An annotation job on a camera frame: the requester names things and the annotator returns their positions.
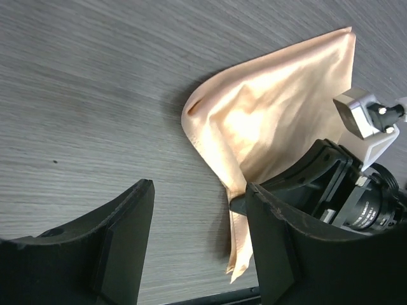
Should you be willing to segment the beige satin napkin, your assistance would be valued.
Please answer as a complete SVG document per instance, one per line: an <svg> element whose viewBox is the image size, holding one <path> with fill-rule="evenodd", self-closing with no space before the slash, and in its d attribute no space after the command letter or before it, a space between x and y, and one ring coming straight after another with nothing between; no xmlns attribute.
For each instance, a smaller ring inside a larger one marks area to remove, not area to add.
<svg viewBox="0 0 407 305"><path fill-rule="evenodd" d="M352 82L356 36L345 27L234 65L202 83L182 128L228 200L345 130L333 98Z"/></svg>

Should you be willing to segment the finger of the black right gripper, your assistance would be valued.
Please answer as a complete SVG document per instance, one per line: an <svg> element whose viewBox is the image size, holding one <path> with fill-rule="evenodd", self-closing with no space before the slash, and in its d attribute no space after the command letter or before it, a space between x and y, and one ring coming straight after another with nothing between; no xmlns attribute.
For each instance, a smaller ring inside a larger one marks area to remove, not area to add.
<svg viewBox="0 0 407 305"><path fill-rule="evenodd" d="M237 213L239 215L246 216L247 210L246 210L245 195L242 194L240 196L237 196L236 198L233 198L230 201L229 210L231 212Z"/></svg>

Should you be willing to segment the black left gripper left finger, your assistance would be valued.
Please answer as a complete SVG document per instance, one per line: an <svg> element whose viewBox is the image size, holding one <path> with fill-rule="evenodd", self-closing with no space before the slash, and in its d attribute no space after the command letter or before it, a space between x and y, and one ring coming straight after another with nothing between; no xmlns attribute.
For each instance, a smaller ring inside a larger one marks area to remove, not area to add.
<svg viewBox="0 0 407 305"><path fill-rule="evenodd" d="M136 304L154 200L142 179L39 236L1 240L1 303Z"/></svg>

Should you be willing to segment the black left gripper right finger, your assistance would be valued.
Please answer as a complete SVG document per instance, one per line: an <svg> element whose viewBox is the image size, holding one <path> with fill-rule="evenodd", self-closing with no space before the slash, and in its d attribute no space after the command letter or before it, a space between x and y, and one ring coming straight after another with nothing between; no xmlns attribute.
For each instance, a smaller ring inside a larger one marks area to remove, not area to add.
<svg viewBox="0 0 407 305"><path fill-rule="evenodd" d="M245 200L263 304L406 303L406 226L352 233L256 184Z"/></svg>

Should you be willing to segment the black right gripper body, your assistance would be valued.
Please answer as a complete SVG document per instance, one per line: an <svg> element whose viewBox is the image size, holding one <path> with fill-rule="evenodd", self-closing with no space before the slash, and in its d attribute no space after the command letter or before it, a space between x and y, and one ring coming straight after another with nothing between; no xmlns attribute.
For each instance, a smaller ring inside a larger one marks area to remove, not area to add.
<svg viewBox="0 0 407 305"><path fill-rule="evenodd" d="M343 146L324 139L291 167L262 183L283 202L332 226L375 234L406 223L406 195L394 176L373 163L373 173Z"/></svg>

